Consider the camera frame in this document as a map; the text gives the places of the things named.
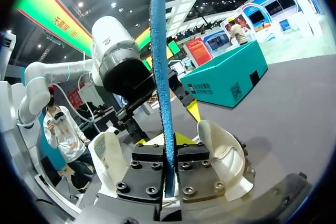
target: blue abrasive belt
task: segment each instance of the blue abrasive belt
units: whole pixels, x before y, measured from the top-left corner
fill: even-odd
[[[166,57],[165,0],[151,0],[150,16],[153,71],[159,97],[167,156],[165,194],[167,197],[172,197],[174,196],[175,144]]]

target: banner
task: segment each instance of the banner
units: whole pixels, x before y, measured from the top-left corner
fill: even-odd
[[[18,0],[14,7],[55,37],[91,56],[90,33],[60,0]]]
[[[186,46],[199,66],[212,60],[212,57],[201,38],[187,42]]]

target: white robotic arm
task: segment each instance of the white robotic arm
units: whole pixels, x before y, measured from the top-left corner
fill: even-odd
[[[105,88],[108,86],[110,90],[111,79],[115,77],[111,74],[114,67],[127,59],[141,62],[139,46],[114,17],[106,16],[97,20],[92,28],[92,38],[92,59],[56,64],[33,62],[26,68],[27,95],[18,111],[21,124],[32,124],[37,114],[48,104],[50,84],[76,80],[88,73],[87,81]]]

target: man in white shirt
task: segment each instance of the man in white shirt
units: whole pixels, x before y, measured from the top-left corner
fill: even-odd
[[[43,120],[44,133],[48,144],[58,148],[68,166],[75,172],[75,176],[84,181],[91,181],[93,172],[86,166],[93,166],[90,152],[85,147],[89,145],[84,133],[64,106],[54,104],[54,87],[49,87],[50,101]]]
[[[240,45],[246,44],[247,38],[241,25],[236,24],[234,18],[229,18],[228,21],[231,25],[230,42],[233,38],[236,38]]]

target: teal box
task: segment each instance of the teal box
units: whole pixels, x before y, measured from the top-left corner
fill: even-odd
[[[267,71],[257,41],[218,56],[181,78],[197,100],[234,108]]]

